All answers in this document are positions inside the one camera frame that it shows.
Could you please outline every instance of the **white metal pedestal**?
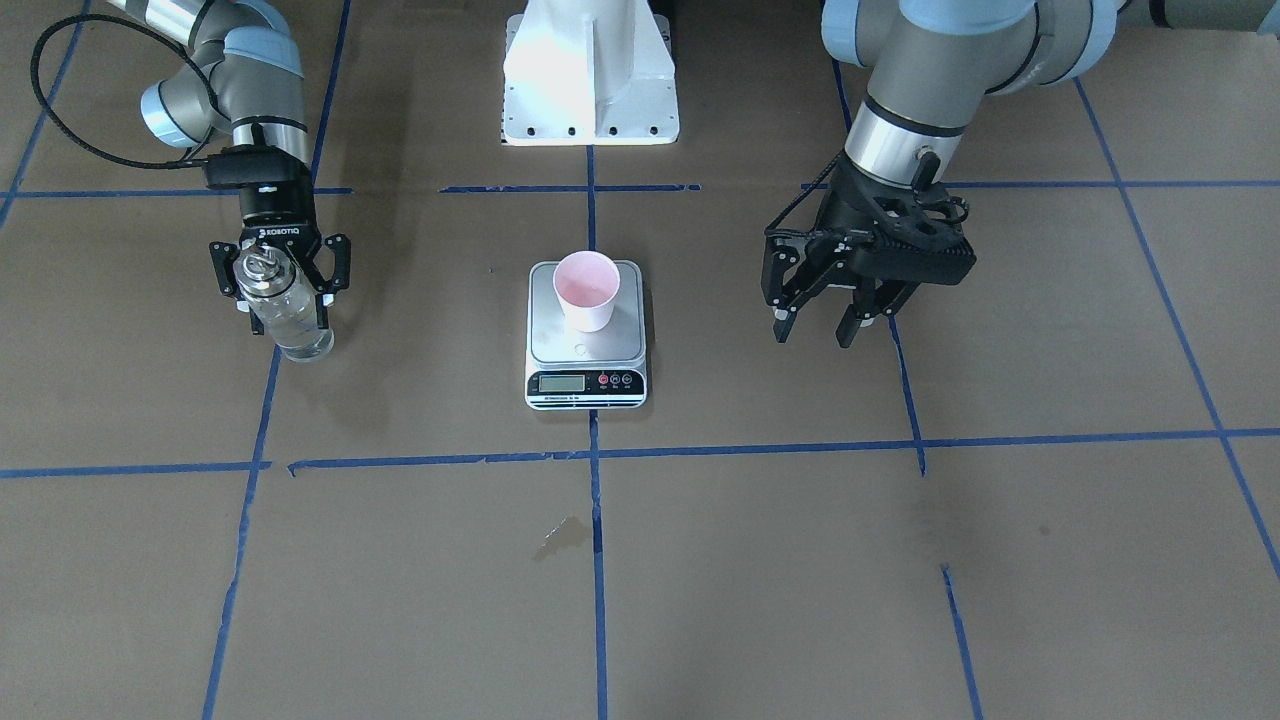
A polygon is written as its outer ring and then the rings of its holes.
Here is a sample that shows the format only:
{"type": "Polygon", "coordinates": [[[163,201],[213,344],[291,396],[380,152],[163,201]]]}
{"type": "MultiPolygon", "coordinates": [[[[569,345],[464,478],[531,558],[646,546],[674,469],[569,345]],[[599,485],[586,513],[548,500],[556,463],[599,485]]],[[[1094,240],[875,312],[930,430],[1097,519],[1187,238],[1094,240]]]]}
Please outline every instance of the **white metal pedestal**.
{"type": "Polygon", "coordinates": [[[643,0],[529,0],[507,22],[503,141],[675,142],[680,113],[667,38],[667,18],[643,0]]]}

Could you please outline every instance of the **light blue joint cover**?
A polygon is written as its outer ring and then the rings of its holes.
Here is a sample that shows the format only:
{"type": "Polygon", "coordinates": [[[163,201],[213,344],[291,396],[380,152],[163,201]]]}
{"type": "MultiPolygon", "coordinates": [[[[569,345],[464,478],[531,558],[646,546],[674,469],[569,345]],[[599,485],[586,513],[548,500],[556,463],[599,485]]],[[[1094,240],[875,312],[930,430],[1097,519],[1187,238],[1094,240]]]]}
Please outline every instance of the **light blue joint cover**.
{"type": "Polygon", "coordinates": [[[169,114],[169,110],[164,106],[164,101],[160,100],[159,82],[142,91],[142,102],[140,105],[142,122],[147,124],[147,129],[151,131],[151,135],[156,136],[156,140],[173,147],[195,147],[198,145],[197,141],[182,132],[178,123],[173,122],[173,115],[169,114]]]}
{"type": "Polygon", "coordinates": [[[1111,46],[1111,38],[1116,35],[1116,4],[1114,0],[1092,0],[1093,24],[1089,27],[1089,38],[1084,42],[1080,59],[1071,65],[1070,70],[1061,78],[1044,85],[1057,85],[1074,77],[1084,74],[1085,70],[1097,64],[1111,46]]]}
{"type": "Polygon", "coordinates": [[[841,63],[865,68],[858,58],[858,6],[861,0],[827,0],[822,8],[822,44],[841,63]]]}
{"type": "Polygon", "coordinates": [[[257,14],[262,15],[266,24],[271,26],[275,32],[283,32],[284,35],[292,36],[289,32],[289,23],[284,19],[284,15],[279,10],[271,6],[266,0],[236,0],[237,5],[244,5],[252,9],[257,14]]]}
{"type": "Polygon", "coordinates": [[[289,36],[265,27],[238,27],[227,33],[223,53],[239,55],[302,77],[302,56],[289,36]]]}
{"type": "Polygon", "coordinates": [[[940,35],[988,35],[1018,24],[1036,0],[900,0],[902,17],[940,35]]]}
{"type": "Polygon", "coordinates": [[[1276,4],[1271,5],[1271,12],[1267,13],[1267,17],[1262,18],[1262,24],[1258,26],[1258,35],[1280,36],[1280,0],[1276,0],[1276,4]]]}

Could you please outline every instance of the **stain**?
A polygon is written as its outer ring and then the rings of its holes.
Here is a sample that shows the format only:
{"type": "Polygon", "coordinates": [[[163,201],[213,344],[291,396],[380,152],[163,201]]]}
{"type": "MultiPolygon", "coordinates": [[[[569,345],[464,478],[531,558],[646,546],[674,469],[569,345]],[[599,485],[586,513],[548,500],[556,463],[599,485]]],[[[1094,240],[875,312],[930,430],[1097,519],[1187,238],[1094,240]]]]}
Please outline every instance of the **stain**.
{"type": "Polygon", "coordinates": [[[570,515],[561,520],[554,530],[547,533],[547,537],[543,538],[543,546],[534,553],[534,562],[547,560],[566,547],[577,547],[590,537],[591,529],[584,525],[577,515],[570,515]]]}

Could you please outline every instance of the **digital scale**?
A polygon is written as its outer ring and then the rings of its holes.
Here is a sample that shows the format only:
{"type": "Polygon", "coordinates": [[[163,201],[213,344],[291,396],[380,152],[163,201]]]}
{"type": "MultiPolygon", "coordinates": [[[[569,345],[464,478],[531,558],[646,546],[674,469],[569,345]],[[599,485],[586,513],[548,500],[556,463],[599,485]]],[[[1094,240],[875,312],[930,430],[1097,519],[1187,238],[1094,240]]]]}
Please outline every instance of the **digital scale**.
{"type": "Polygon", "coordinates": [[[617,260],[621,284],[609,324],[594,333],[564,325],[552,274],[559,263],[529,272],[525,402],[534,410],[637,407],[649,397],[640,268],[617,260]]]}

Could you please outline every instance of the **blue tape line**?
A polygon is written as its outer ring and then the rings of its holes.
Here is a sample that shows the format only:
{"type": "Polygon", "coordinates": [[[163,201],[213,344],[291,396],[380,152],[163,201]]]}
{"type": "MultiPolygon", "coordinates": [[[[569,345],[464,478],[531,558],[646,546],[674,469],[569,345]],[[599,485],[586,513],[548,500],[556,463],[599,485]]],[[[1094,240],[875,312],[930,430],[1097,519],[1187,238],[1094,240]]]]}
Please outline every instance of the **blue tape line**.
{"type": "Polygon", "coordinates": [[[595,568],[595,702],[596,717],[609,717],[608,662],[604,628],[604,533],[600,528],[600,419],[595,410],[588,415],[591,436],[591,553],[595,568]]]}
{"type": "Polygon", "coordinates": [[[333,457],[321,460],[298,460],[288,466],[289,474],[297,477],[306,468],[403,468],[412,465],[474,465],[480,462],[540,462],[544,460],[585,460],[590,457],[586,450],[556,452],[502,452],[485,455],[417,455],[406,457],[333,457]]]}
{"type": "Polygon", "coordinates": [[[596,184],[595,192],[698,192],[699,183],[690,184],[596,184]]]}
{"type": "Polygon", "coordinates": [[[585,184],[451,184],[442,188],[444,195],[472,192],[586,192],[585,184]]]}
{"type": "Polygon", "coordinates": [[[214,661],[209,669],[209,687],[205,689],[205,710],[202,720],[212,720],[214,703],[218,701],[218,684],[223,676],[223,660],[227,656],[227,635],[232,628],[232,612],[236,610],[236,592],[239,589],[241,568],[244,564],[244,544],[248,542],[248,510],[257,495],[257,477],[266,466],[262,462],[262,450],[266,446],[266,428],[271,421],[271,402],[275,398],[275,379],[280,373],[280,348],[271,352],[271,370],[266,375],[266,391],[262,392],[262,414],[257,423],[257,438],[253,441],[253,464],[244,484],[244,503],[241,505],[239,530],[236,536],[236,569],[230,585],[223,598],[221,624],[218,628],[218,644],[214,646],[214,661]]]}
{"type": "Polygon", "coordinates": [[[1276,555],[1276,546],[1271,542],[1271,533],[1267,532],[1267,524],[1262,519],[1258,503],[1253,500],[1253,491],[1249,489],[1249,482],[1244,479],[1244,470],[1240,469],[1240,462],[1235,459],[1235,450],[1231,447],[1231,441],[1225,434],[1221,441],[1222,451],[1226,452],[1226,461],[1231,465],[1231,474],[1235,475],[1235,484],[1240,487],[1240,495],[1244,496],[1244,505],[1249,509],[1249,516],[1253,518],[1253,527],[1257,528],[1258,537],[1262,538],[1262,547],[1267,551],[1267,559],[1271,560],[1271,570],[1276,574],[1276,579],[1280,580],[1280,555],[1276,555]]]}
{"type": "Polygon", "coordinates": [[[1093,104],[1089,102],[1088,94],[1084,92],[1084,83],[1082,83],[1079,78],[1075,78],[1073,82],[1075,82],[1075,90],[1080,95],[1080,101],[1084,104],[1085,113],[1089,115],[1089,122],[1093,124],[1093,132],[1098,136],[1098,145],[1102,146],[1102,154],[1107,159],[1111,174],[1120,186],[1120,197],[1124,200],[1125,210],[1129,213],[1129,222],[1133,223],[1134,233],[1138,236],[1138,243],[1142,246],[1142,254],[1147,259],[1147,266],[1151,268],[1151,277],[1156,281],[1156,288],[1160,291],[1160,299],[1164,301],[1165,310],[1169,313],[1169,319],[1174,324],[1174,332],[1178,334],[1178,342],[1183,346],[1183,354],[1187,355],[1187,363],[1192,368],[1192,375],[1194,375],[1196,384],[1199,387],[1201,397],[1204,400],[1204,407],[1208,409],[1210,418],[1213,420],[1213,428],[1217,430],[1217,436],[1221,439],[1222,451],[1226,452],[1231,473],[1235,475],[1235,483],[1240,487],[1240,493],[1244,496],[1244,503],[1248,506],[1249,515],[1253,518],[1253,527],[1257,529],[1258,538],[1262,541],[1262,547],[1266,550],[1267,557],[1271,560],[1271,569],[1275,573],[1276,579],[1280,579],[1280,557],[1276,556],[1275,543],[1271,542],[1271,533],[1267,532],[1267,525],[1262,519],[1262,514],[1258,512],[1257,502],[1253,500],[1253,492],[1249,489],[1249,483],[1244,478],[1244,471],[1235,460],[1235,451],[1231,448],[1226,429],[1222,427],[1222,418],[1219,415],[1217,406],[1213,404],[1213,397],[1208,392],[1208,383],[1204,382],[1204,374],[1201,372],[1199,363],[1196,361],[1196,354],[1192,352],[1192,345],[1187,338],[1187,332],[1183,329],[1181,320],[1178,318],[1178,310],[1174,309],[1174,301],[1169,295],[1169,288],[1165,286],[1165,279],[1160,274],[1160,266],[1156,264],[1156,256],[1152,254],[1151,245],[1147,242],[1147,233],[1142,229],[1142,222],[1138,220],[1138,211],[1133,206],[1133,200],[1129,199],[1128,188],[1120,179],[1120,169],[1116,165],[1115,158],[1111,155],[1111,146],[1107,145],[1107,138],[1102,132],[1102,124],[1098,122],[1098,117],[1093,111],[1093,104]]]}
{"type": "Polygon", "coordinates": [[[338,70],[342,68],[342,49],[347,44],[347,19],[351,17],[351,0],[342,4],[342,19],[338,20],[338,41],[333,45],[333,64],[329,67],[329,85],[324,91],[324,109],[320,111],[320,126],[316,128],[316,145],[311,150],[311,177],[320,177],[320,154],[324,150],[325,135],[329,131],[329,110],[338,88],[338,70]]]}
{"type": "Polygon", "coordinates": [[[783,455],[791,452],[856,452],[863,450],[911,450],[914,441],[810,442],[788,445],[712,445],[694,447],[641,447],[602,450],[600,457],[672,457],[699,455],[783,455]]]}
{"type": "MultiPolygon", "coordinates": [[[[800,183],[801,190],[827,190],[828,184],[822,182],[800,183]]],[[[1280,181],[956,181],[947,182],[952,190],[965,188],[995,188],[995,190],[1020,190],[1020,188],[1066,188],[1066,187],[1280,187],[1280,181]]]]}
{"type": "Polygon", "coordinates": [[[1079,78],[1075,78],[1073,82],[1075,83],[1076,92],[1080,95],[1080,101],[1084,102],[1084,111],[1089,115],[1089,123],[1093,126],[1093,133],[1098,138],[1098,145],[1102,146],[1102,155],[1107,160],[1107,167],[1111,168],[1111,176],[1115,178],[1120,190],[1120,197],[1124,200],[1125,211],[1129,214],[1129,223],[1133,225],[1133,231],[1138,236],[1138,245],[1142,246],[1142,254],[1147,259],[1147,268],[1151,269],[1151,277],[1156,282],[1156,290],[1160,291],[1160,300],[1165,304],[1165,310],[1169,313],[1169,320],[1174,324],[1174,332],[1178,334],[1178,342],[1183,346],[1183,354],[1187,356],[1187,363],[1192,366],[1192,374],[1196,377],[1197,387],[1199,387],[1201,398],[1204,401],[1204,407],[1208,409],[1210,418],[1213,420],[1213,428],[1221,433],[1222,419],[1219,416],[1217,406],[1210,396],[1208,384],[1204,382],[1204,374],[1201,373],[1199,363],[1196,361],[1196,354],[1192,352],[1190,341],[1188,341],[1187,332],[1183,329],[1183,323],[1178,318],[1178,310],[1174,309],[1174,301],[1169,295],[1169,288],[1165,286],[1165,279],[1161,277],[1160,268],[1156,265],[1156,258],[1152,255],[1151,245],[1147,242],[1147,233],[1142,229],[1142,223],[1138,220],[1138,211],[1134,209],[1133,201],[1129,199],[1129,192],[1120,181],[1120,169],[1116,167],[1115,156],[1111,154],[1111,146],[1107,143],[1107,138],[1102,133],[1102,126],[1098,123],[1098,117],[1093,111],[1093,104],[1089,102],[1089,96],[1084,92],[1084,85],[1079,78]]]}
{"type": "MultiPolygon", "coordinates": [[[[82,15],[88,13],[90,3],[91,0],[84,0],[81,5],[82,15]]],[[[67,54],[63,55],[63,61],[58,65],[58,74],[54,76],[54,85],[49,88],[47,97],[50,105],[58,99],[58,90],[63,86],[63,78],[67,77],[67,68],[72,64],[72,55],[76,54],[76,46],[79,45],[79,36],[83,29],[84,23],[77,23],[76,29],[72,31],[72,38],[67,44],[67,54]]],[[[45,119],[47,117],[44,109],[41,109],[40,117],[36,118],[36,124],[31,128],[31,137],[27,138],[27,149],[23,150],[22,160],[18,161],[18,170],[14,172],[13,182],[9,183],[9,195],[4,199],[4,205],[0,205],[0,228],[9,219],[9,209],[13,208],[18,188],[22,186],[22,178],[26,177],[27,167],[31,165],[31,156],[36,152],[36,143],[40,142],[40,131],[45,128],[45,119]]]]}
{"type": "Polygon", "coordinates": [[[1280,437],[1280,428],[1242,428],[1226,430],[1226,437],[1280,437]]]}
{"type": "Polygon", "coordinates": [[[948,188],[998,188],[1020,190],[1039,187],[1116,187],[1115,181],[970,181],[947,182],[948,188]]]}
{"type": "Polygon", "coordinates": [[[836,92],[840,95],[840,111],[845,114],[845,131],[854,127],[854,115],[849,111],[849,95],[845,94],[845,76],[840,73],[840,63],[831,59],[831,70],[836,73],[836,92]]]}
{"type": "Polygon", "coordinates": [[[951,582],[951,568],[942,565],[942,582],[947,585],[947,605],[951,606],[951,624],[956,630],[956,644],[960,646],[960,662],[964,665],[964,682],[969,687],[969,705],[973,707],[973,720],[982,720],[982,698],[978,697],[978,679],[973,673],[973,659],[969,656],[969,638],[964,632],[964,618],[956,602],[955,585],[951,582]]]}
{"type": "Polygon", "coordinates": [[[1089,445],[1106,442],[1155,442],[1171,439],[1213,439],[1217,430],[1157,430],[1147,433],[1083,433],[1065,436],[1004,436],[925,439],[925,447],[1011,447],[1023,445],[1089,445]]]}
{"type": "Polygon", "coordinates": [[[175,462],[170,465],[86,465],[82,468],[15,468],[0,470],[0,479],[91,478],[101,475],[168,475],[180,473],[236,473],[253,468],[252,462],[175,462]]]}
{"type": "MultiPolygon", "coordinates": [[[[211,195],[237,195],[237,190],[35,190],[15,192],[22,199],[96,199],[96,197],[207,197],[211,195]]],[[[315,195],[353,195],[351,187],[317,187],[315,195]]]]}
{"type": "MultiPolygon", "coordinates": [[[[1226,430],[1229,437],[1280,437],[1280,428],[1238,428],[1226,430]]],[[[600,457],[614,460],[627,457],[671,457],[671,456],[718,456],[718,455],[785,455],[800,452],[860,452],[878,450],[913,450],[915,447],[1018,447],[1041,445],[1089,445],[1120,442],[1162,442],[1179,439],[1215,439],[1222,433],[1217,430],[1156,430],[1135,433],[1085,433],[1059,436],[993,436],[969,438],[934,439],[890,439],[860,442],[818,442],[788,445],[728,445],[728,446],[689,446],[689,447],[640,447],[600,450],[600,457]]],[[[289,473],[311,469],[333,468],[394,468],[404,465],[466,465],[476,462],[541,462],[554,460],[588,460],[589,450],[568,450],[554,452],[509,452],[475,455],[424,455],[406,457],[334,457],[321,460],[298,460],[292,462],[289,473]]]]}
{"type": "Polygon", "coordinates": [[[594,145],[586,146],[586,249],[595,250],[595,146],[594,145]]]}
{"type": "Polygon", "coordinates": [[[888,332],[893,336],[897,348],[897,372],[902,378],[902,397],[906,400],[906,419],[911,423],[911,442],[915,443],[915,459],[920,464],[920,477],[929,474],[929,462],[924,457],[924,441],[920,438],[920,420],[915,415],[915,398],[911,396],[911,378],[906,374],[906,356],[902,354],[902,338],[897,334],[897,318],[888,319],[888,332]]]}
{"type": "Polygon", "coordinates": [[[440,188],[444,195],[485,192],[698,192],[699,183],[689,184],[451,184],[440,188]]]}
{"type": "Polygon", "coordinates": [[[1280,187],[1280,179],[1256,181],[1121,181],[1125,187],[1280,187]]]}

